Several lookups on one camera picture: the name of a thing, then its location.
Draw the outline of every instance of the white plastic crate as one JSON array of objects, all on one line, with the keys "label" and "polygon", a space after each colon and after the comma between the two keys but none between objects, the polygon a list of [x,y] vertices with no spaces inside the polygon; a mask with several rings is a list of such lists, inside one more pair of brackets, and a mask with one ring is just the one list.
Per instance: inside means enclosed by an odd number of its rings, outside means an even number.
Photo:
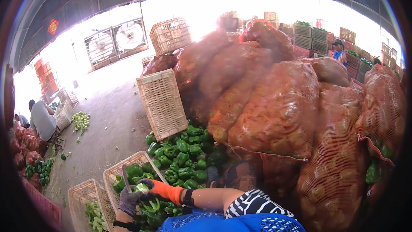
[{"label": "white plastic crate", "polygon": [[54,112],[54,119],[56,119],[57,126],[60,130],[68,127],[72,122],[73,108],[67,100],[61,103]]}]

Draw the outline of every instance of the blue shirt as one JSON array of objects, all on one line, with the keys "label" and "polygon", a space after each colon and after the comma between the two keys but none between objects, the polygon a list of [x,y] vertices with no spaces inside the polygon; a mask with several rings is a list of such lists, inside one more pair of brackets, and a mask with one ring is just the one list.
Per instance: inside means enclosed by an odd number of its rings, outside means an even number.
[{"label": "blue shirt", "polygon": [[[341,51],[335,51],[335,53],[333,53],[333,58],[338,60],[340,54],[345,53],[345,51],[341,50]],[[346,67],[348,65],[347,62],[343,63],[343,65]]]}]

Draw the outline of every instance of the knife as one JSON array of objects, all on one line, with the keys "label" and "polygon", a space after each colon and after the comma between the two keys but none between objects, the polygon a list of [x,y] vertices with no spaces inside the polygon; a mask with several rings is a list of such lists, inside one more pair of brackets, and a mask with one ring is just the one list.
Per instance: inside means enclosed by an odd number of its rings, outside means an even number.
[{"label": "knife", "polygon": [[130,185],[129,185],[129,180],[127,180],[127,174],[126,174],[126,165],[121,166],[121,171],[123,173],[123,181],[124,184],[126,185],[127,191],[131,193]]}]

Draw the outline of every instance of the crate of peppers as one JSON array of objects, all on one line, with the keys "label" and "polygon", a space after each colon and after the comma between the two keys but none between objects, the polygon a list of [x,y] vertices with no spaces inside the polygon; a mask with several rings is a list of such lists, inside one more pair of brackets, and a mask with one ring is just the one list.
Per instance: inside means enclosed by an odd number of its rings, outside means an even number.
[{"label": "crate of peppers", "polygon": [[226,147],[216,146],[213,137],[202,126],[188,120],[188,128],[167,140],[157,142],[147,135],[147,153],[154,157],[153,164],[164,173],[172,186],[187,189],[206,187],[208,166],[221,166],[227,160]]}]

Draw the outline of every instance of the black watch strap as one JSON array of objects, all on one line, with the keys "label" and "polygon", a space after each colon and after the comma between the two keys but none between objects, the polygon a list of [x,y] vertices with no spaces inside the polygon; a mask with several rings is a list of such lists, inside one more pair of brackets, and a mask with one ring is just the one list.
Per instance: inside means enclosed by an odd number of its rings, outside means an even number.
[{"label": "black watch strap", "polygon": [[124,223],[124,222],[115,220],[115,221],[113,221],[113,227],[114,226],[127,228],[127,230],[129,230],[131,232],[139,232],[141,224],[137,223],[136,221]]},{"label": "black watch strap", "polygon": [[194,207],[193,198],[192,198],[193,190],[194,189],[188,189],[186,191],[186,195],[185,195],[185,197],[183,198],[183,201],[182,201],[182,203],[185,204],[189,208]]}]

